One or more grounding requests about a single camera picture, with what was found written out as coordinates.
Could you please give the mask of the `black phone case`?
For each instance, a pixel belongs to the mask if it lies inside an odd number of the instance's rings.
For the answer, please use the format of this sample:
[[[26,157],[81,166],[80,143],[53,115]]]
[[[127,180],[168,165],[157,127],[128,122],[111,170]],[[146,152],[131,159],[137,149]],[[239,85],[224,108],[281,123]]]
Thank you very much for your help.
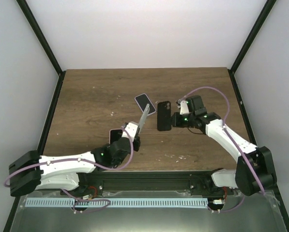
[[[163,101],[157,105],[157,130],[171,130],[171,103]]]

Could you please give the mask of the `black smartphone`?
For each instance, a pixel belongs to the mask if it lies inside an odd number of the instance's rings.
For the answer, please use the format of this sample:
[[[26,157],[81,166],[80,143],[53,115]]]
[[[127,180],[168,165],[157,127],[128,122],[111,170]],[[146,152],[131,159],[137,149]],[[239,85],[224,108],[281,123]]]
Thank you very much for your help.
[[[143,113],[142,113],[142,116],[141,116],[141,118],[140,118],[140,121],[139,121],[139,123],[138,123],[138,133],[141,132],[141,130],[142,130],[144,124],[145,124],[145,121],[146,121],[146,119],[147,119],[147,116],[148,116],[148,114],[149,114],[149,111],[150,111],[150,105],[149,105],[149,104],[146,104],[146,107],[145,107],[145,109],[144,109],[144,111],[143,111]]]

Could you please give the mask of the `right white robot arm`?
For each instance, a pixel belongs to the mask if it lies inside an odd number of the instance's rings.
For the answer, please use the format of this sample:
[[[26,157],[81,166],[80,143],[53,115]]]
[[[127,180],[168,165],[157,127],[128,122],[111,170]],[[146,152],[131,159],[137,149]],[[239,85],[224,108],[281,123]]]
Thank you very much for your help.
[[[208,194],[217,194],[222,187],[238,189],[251,196],[277,183],[272,153],[269,148],[247,141],[233,131],[215,112],[207,112],[199,95],[178,100],[179,112],[171,117],[172,126],[195,128],[216,141],[236,161],[235,170],[218,169],[206,180]]]

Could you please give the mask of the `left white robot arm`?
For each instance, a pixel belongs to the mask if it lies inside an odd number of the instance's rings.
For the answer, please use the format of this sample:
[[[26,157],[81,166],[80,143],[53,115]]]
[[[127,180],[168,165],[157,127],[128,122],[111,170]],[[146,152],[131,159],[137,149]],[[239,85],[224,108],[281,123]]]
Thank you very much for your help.
[[[139,136],[129,138],[125,134],[110,144],[78,155],[50,157],[29,151],[9,165],[10,179],[6,186],[12,197],[41,189],[64,189],[83,195],[88,191],[88,182],[79,178],[79,174],[116,169],[139,147]]]

